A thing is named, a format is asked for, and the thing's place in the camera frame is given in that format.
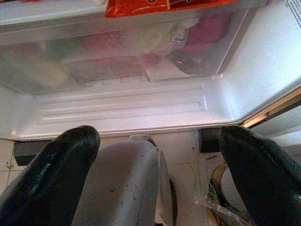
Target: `plastic bag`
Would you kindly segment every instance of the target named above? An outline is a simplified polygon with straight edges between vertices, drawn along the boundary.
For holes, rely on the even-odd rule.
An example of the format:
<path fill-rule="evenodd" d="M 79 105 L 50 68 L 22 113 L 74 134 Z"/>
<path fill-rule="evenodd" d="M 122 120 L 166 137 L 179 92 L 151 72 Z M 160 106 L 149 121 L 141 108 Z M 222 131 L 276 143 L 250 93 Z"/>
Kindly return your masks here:
<path fill-rule="evenodd" d="M 234 0 L 109 0 L 106 17 L 133 16 L 146 13 L 210 7 Z"/>

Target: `refrigerator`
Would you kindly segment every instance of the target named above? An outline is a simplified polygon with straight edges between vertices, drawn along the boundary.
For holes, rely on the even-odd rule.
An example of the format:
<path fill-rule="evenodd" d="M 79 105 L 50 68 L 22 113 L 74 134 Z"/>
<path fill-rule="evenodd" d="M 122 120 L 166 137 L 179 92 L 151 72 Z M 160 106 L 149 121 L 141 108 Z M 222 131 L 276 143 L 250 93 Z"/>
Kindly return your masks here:
<path fill-rule="evenodd" d="M 105 18 L 92 0 L 1 3 L 0 138 L 242 124 L 301 85 L 299 4 Z"/>

